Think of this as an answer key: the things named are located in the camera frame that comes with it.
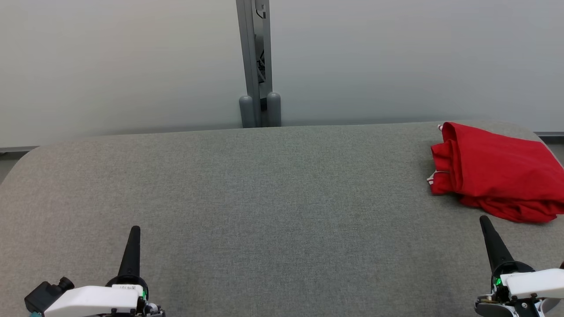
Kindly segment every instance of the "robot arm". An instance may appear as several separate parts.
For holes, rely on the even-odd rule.
[[[481,216],[480,224],[492,270],[491,293],[478,297],[475,311],[484,317],[544,317],[564,298],[562,266],[535,271],[515,261],[490,219]]]
[[[131,228],[118,275],[105,287],[74,288],[67,278],[58,285],[44,281],[25,297],[32,316],[150,316],[165,317],[165,311],[148,301],[147,283],[139,276],[141,230]]]

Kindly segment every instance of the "gray table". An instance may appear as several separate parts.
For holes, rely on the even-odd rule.
[[[37,148],[0,185],[2,309],[25,316],[25,295],[63,275],[105,284],[138,224],[142,277],[171,317],[475,316],[490,286],[483,212],[430,194],[429,147],[441,141],[434,122]],[[491,219],[516,259],[536,269],[564,260],[563,217]]]

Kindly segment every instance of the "wrinkled red fabric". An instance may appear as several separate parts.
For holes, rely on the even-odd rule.
[[[542,142],[445,122],[444,143],[431,147],[433,194],[515,222],[549,222],[564,213],[564,169]]]

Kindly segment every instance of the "floor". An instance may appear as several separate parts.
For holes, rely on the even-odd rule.
[[[561,140],[559,140],[558,143],[552,143],[549,140],[545,141],[560,163],[564,164],[564,144],[562,144]],[[8,172],[25,154],[26,152],[0,153],[0,183],[2,183],[6,175],[8,175]]]

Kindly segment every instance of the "red cloth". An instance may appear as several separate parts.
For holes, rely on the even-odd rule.
[[[433,194],[515,222],[549,222],[564,213],[564,169],[542,142],[445,122],[444,143],[431,147]]]

